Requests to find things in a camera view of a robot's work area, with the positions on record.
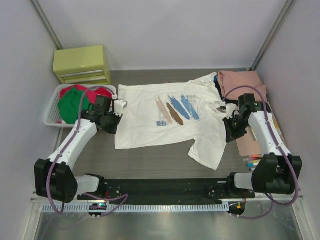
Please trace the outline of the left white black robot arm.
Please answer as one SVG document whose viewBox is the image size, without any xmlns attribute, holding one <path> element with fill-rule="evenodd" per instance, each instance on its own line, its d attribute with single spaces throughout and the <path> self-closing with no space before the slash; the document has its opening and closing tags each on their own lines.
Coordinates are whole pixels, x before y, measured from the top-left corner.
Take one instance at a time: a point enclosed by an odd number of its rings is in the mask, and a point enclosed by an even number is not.
<svg viewBox="0 0 320 240">
<path fill-rule="evenodd" d="M 51 201 L 70 203 L 78 195 L 104 191 L 104 178 L 95 174 L 76 177 L 75 163 L 87 143 L 99 130 L 115 134 L 128 103 L 116 96 L 98 96 L 94 104 L 81 109 L 79 118 L 60 147 L 34 165 L 35 192 Z"/>
</svg>

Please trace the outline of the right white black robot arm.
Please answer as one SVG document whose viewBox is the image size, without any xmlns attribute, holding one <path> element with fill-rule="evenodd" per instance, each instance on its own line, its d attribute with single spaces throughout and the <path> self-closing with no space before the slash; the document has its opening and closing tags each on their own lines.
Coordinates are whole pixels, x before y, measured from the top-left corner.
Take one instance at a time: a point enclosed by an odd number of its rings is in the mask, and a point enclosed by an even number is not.
<svg viewBox="0 0 320 240">
<path fill-rule="evenodd" d="M 298 189 L 302 160 L 293 156 L 279 136 L 270 107 L 257 102 L 254 94 L 238 98 L 239 114 L 224 118 L 226 142 L 247 134 L 252 128 L 259 144 L 262 159 L 252 173 L 232 173 L 237 189 L 256 193 L 291 195 Z"/>
</svg>

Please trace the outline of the white printed t shirt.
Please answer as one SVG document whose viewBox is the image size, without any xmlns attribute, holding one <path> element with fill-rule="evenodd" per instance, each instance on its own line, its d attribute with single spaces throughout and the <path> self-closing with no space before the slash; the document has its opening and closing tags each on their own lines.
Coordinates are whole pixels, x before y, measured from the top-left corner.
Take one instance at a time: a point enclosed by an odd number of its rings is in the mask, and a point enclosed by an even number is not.
<svg viewBox="0 0 320 240">
<path fill-rule="evenodd" d="M 227 143 L 216 79 L 213 72 L 188 82 L 119 85 L 118 96 L 127 107 L 115 134 L 115 149 L 193 140 L 188 156 L 217 170 Z"/>
</svg>

